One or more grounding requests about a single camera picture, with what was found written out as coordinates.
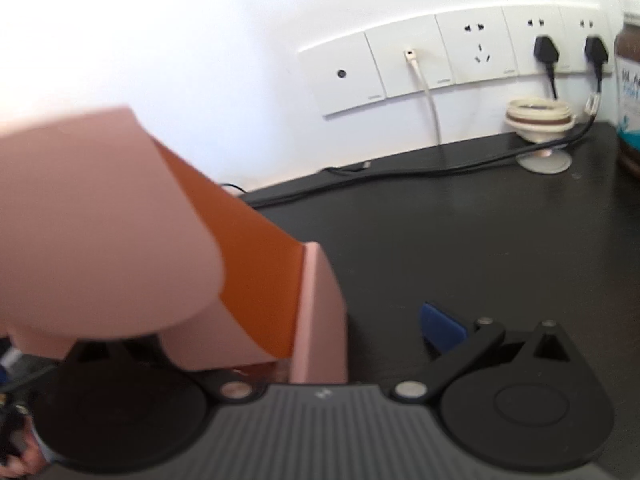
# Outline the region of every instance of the gray striped surface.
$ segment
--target gray striped surface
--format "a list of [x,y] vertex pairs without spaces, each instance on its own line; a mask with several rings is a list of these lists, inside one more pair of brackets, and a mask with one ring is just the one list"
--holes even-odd
[[[94,476],[54,465],[40,480],[540,480],[478,462],[429,410],[377,386],[271,386],[225,406],[190,449],[143,472]],[[548,480],[610,480],[595,465]]]

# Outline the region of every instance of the black cable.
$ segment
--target black cable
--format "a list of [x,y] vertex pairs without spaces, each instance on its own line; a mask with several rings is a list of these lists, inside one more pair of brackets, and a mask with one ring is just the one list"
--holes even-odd
[[538,36],[533,47],[533,55],[538,62],[544,64],[546,76],[551,83],[551,91],[554,99],[558,100],[558,90],[556,89],[556,63],[560,59],[560,53],[556,44],[549,36]]
[[546,66],[546,75],[549,78],[549,82],[551,83],[551,91],[554,95],[554,99],[558,101],[558,90],[556,89],[556,71],[554,70],[553,65]]
[[246,200],[246,203],[254,209],[284,204],[287,202],[293,202],[309,195],[329,191],[332,189],[338,189],[341,187],[353,186],[354,184],[360,184],[362,182],[370,182],[371,180],[380,180],[382,178],[395,178],[405,176],[444,176],[455,173],[463,173],[465,171],[474,170],[481,166],[507,160],[518,155],[524,155],[526,153],[537,152],[547,148],[554,148],[556,146],[573,144],[578,140],[581,140],[585,134],[589,131],[596,117],[590,116],[589,120],[580,128],[580,130],[570,136],[563,137],[562,139],[550,140],[549,142],[542,142],[541,144],[533,144],[531,146],[524,146],[517,148],[516,150],[510,150],[505,153],[499,153],[498,155],[488,156],[479,160],[473,160],[471,162],[463,162],[462,164],[456,164],[454,166],[446,166],[444,168],[408,168],[401,170],[369,170],[353,172],[352,170],[343,170],[344,174],[338,173],[344,178],[341,180],[335,180],[333,182],[325,182],[322,184],[314,184],[299,191],[292,191],[289,193],[283,193],[270,198]]
[[[590,36],[587,38],[584,50],[587,60],[593,65],[593,69],[598,81],[597,88],[598,94],[602,89],[602,67],[604,63],[609,60],[609,54],[604,46],[604,43],[598,36]],[[547,73],[553,73],[555,63],[558,61],[558,50],[556,49],[553,41],[548,36],[539,36],[536,38],[535,56],[540,62],[545,63],[547,67]],[[555,77],[552,79],[552,88],[554,90],[554,96],[556,96],[556,85],[554,83]],[[518,155],[525,155],[526,153],[533,153],[539,150],[546,150],[547,148],[554,148],[556,146],[567,146],[581,140],[593,126],[596,120],[597,109],[594,110],[589,119],[583,126],[578,129],[577,132],[571,134],[562,139],[550,140],[548,142],[541,142],[540,144],[533,144],[531,146],[524,146],[516,150],[510,150],[498,155],[488,156],[479,160],[473,160],[471,162],[463,162],[454,166],[446,166],[444,168],[409,168],[407,170],[370,170],[369,163],[363,164],[359,168],[324,168],[329,173],[343,176],[343,179],[334,180],[333,182],[326,182],[324,184],[315,184],[299,191],[292,191],[289,193],[283,193],[270,198],[263,198],[252,200],[249,198],[246,203],[255,209],[268,207],[273,205],[284,204],[287,202],[293,202],[309,195],[329,191],[332,189],[338,189],[341,187],[352,186],[361,182],[369,182],[371,180],[379,180],[382,178],[394,178],[404,176],[444,176],[456,173],[463,173],[465,171],[471,171],[482,166],[487,166],[495,162],[507,160],[509,158],[516,157]]]
[[246,193],[246,191],[244,189],[242,189],[240,186],[238,186],[237,184],[232,184],[230,182],[223,182],[222,184],[218,184],[220,187],[235,187],[238,191],[242,191],[243,193]]

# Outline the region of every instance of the power cord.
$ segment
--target power cord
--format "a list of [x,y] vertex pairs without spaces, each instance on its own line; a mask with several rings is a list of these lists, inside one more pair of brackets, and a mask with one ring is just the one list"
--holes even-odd
[[371,167],[371,161],[367,160],[366,162],[361,162],[360,164],[355,164],[352,168],[336,168],[335,166],[329,166],[328,168],[322,168],[318,173],[322,171],[326,171],[327,173],[333,173],[340,176],[350,176],[354,173],[359,173],[360,171],[368,170]]
[[556,89],[556,63],[560,59],[560,53],[553,40],[548,36],[538,36],[533,47],[533,55],[545,65],[546,76],[551,83],[551,91],[554,99],[558,100],[558,90]]
[[429,85],[427,84],[424,75],[422,74],[422,70],[420,70],[420,62],[418,61],[418,56],[415,54],[415,50],[405,50],[404,58],[409,66],[414,70],[415,78],[420,83],[420,90],[424,93],[424,96],[429,103],[429,107],[431,108],[431,117],[433,118],[433,129],[436,132],[436,140],[438,144],[442,144],[442,133],[440,131],[440,119],[438,117],[438,110],[436,108],[436,103],[433,100],[433,95],[429,90]]
[[584,43],[584,56],[587,58],[587,61],[593,65],[598,81],[596,92],[600,94],[602,92],[602,66],[606,62],[609,62],[607,47],[602,42],[600,36],[587,37],[587,41]]
[[381,180],[383,178],[397,178],[407,176],[444,176],[450,174],[464,173],[465,171],[471,171],[482,166],[487,166],[502,160],[508,160],[518,155],[524,155],[526,153],[537,152],[539,150],[545,150],[547,148],[554,148],[556,146],[566,146],[569,144],[575,144],[580,141],[589,129],[593,126],[600,106],[600,91],[602,89],[602,66],[609,60],[609,54],[607,49],[602,43],[602,40],[596,36],[593,40],[588,41],[585,45],[585,56],[587,60],[593,65],[594,73],[597,79],[597,93],[592,95],[584,108],[585,113],[588,115],[587,122],[584,123],[578,131],[561,139],[550,140],[548,142],[541,142],[539,144],[533,144],[531,146],[524,146],[517,148],[516,150],[509,150],[505,153],[499,153],[498,155],[492,155],[479,160],[473,160],[469,162],[463,162],[462,164],[456,164],[453,166],[444,166],[440,168],[407,168],[401,170],[374,170],[373,166],[361,168],[360,170],[341,170],[340,168],[333,168],[340,171],[337,173],[343,178],[334,180],[332,182],[324,182],[322,184],[313,184],[299,191],[291,191],[283,193],[277,196],[263,199],[251,199],[249,197],[245,202],[255,209],[274,206],[284,203],[300,200],[315,193],[329,191],[332,189],[339,189],[341,187],[353,186],[354,184],[360,184],[363,182],[370,182],[373,180]]
[[237,189],[238,191],[241,191],[242,193],[246,193],[246,191],[244,189],[242,189],[240,186],[238,186],[237,184],[232,184],[230,182],[223,182],[222,184],[218,184],[220,187],[233,187],[235,189]]

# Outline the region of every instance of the black desk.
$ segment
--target black desk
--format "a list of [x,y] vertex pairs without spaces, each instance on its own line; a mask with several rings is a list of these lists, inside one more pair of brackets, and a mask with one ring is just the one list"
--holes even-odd
[[[518,143],[494,136],[374,164],[452,164]],[[417,315],[426,299],[514,330],[557,319],[616,407],[600,463],[630,478],[640,471],[640,182],[617,167],[610,126],[597,124],[573,154],[570,170],[555,176],[510,163],[370,182],[261,212],[327,252],[349,306],[351,381],[391,386],[425,365]],[[249,196],[334,178],[316,174]]]

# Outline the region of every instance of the cable spool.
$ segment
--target cable spool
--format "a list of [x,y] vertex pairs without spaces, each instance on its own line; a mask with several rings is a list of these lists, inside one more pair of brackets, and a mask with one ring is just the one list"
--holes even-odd
[[[540,144],[562,139],[575,126],[575,115],[564,101],[528,97],[509,103],[505,122],[526,141]],[[533,173],[555,174],[567,170],[572,158],[562,150],[547,148],[520,155],[517,161]]]

